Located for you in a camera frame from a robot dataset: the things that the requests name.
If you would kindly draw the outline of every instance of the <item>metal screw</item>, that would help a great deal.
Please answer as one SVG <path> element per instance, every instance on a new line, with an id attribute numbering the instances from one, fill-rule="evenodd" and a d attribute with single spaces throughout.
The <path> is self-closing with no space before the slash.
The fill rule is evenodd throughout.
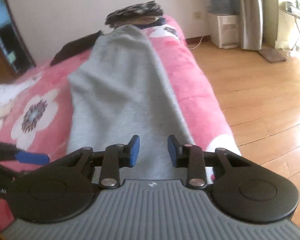
<path id="1" fill-rule="evenodd" d="M 117 181 L 115 179 L 107 178 L 107 179 L 103 179 L 101 181 L 101 184 L 105 187 L 113 187 L 117 184 Z"/>
<path id="2" fill-rule="evenodd" d="M 189 181 L 189 184 L 194 187 L 202 187 L 205 184 L 205 182 L 203 179 L 191 179 Z"/>

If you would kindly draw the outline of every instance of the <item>dark folded garment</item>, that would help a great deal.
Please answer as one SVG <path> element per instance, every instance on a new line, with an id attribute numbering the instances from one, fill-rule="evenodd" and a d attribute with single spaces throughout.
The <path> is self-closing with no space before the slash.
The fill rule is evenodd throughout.
<path id="1" fill-rule="evenodd" d="M 105 25 L 112 25 L 115 22 L 131 19 L 139 16 L 162 16 L 161 6 L 155 1 L 139 3 L 126 8 L 114 11 L 106 17 Z"/>
<path id="2" fill-rule="evenodd" d="M 68 42 L 62 47 L 62 49 L 55 55 L 53 60 L 50 62 L 50 66 L 54 66 L 67 58 L 78 55 L 87 49 L 90 49 L 96 43 L 96 40 L 99 36 L 103 35 L 102 30 L 97 33 L 90 34 L 83 38 L 80 38 L 75 41 Z"/>
<path id="3" fill-rule="evenodd" d="M 161 25 L 164 25 L 165 23 L 166 23 L 166 19 L 160 18 L 160 19 L 156 20 L 154 23 L 150 23 L 150 24 L 135 24 L 135 27 L 138 27 L 139 29 L 143 30 L 145 28 L 161 26 Z"/>

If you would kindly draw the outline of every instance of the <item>pink floral bedspread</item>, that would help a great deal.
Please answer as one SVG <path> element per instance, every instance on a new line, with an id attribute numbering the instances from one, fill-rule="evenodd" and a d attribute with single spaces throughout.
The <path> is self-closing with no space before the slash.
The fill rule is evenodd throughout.
<path id="1" fill-rule="evenodd" d="M 212 88 L 186 47 L 180 27 L 171 17 L 165 18 L 165 25 L 143 31 L 165 67 L 195 143 L 206 151 L 225 147 L 239 154 Z M 67 75 L 89 55 L 90 51 L 86 51 L 53 67 L 47 63 L 20 77 L 17 83 L 29 78 L 38 81 L 15 99 L 16 104 L 0 130 L 0 141 L 29 152 L 45 153 L 51 161 L 64 156 L 73 112 Z M 16 171 L 39 167 L 16 161 L 2 164 Z M 7 203 L 0 199 L 0 231 L 13 220 Z"/>

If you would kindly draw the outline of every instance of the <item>electrical outlet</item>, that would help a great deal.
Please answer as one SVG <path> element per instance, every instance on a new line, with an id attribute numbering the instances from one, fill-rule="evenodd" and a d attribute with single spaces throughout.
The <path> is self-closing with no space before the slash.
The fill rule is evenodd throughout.
<path id="1" fill-rule="evenodd" d="M 202 20 L 202 12 L 194 12 L 193 18 L 194 20 Z"/>

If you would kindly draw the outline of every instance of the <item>white box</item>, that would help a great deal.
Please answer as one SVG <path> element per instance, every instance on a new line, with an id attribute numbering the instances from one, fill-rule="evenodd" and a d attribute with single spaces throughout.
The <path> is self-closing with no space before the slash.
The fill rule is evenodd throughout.
<path id="1" fill-rule="evenodd" d="M 208 13 L 211 41 L 221 49 L 239 47 L 239 16 Z"/>

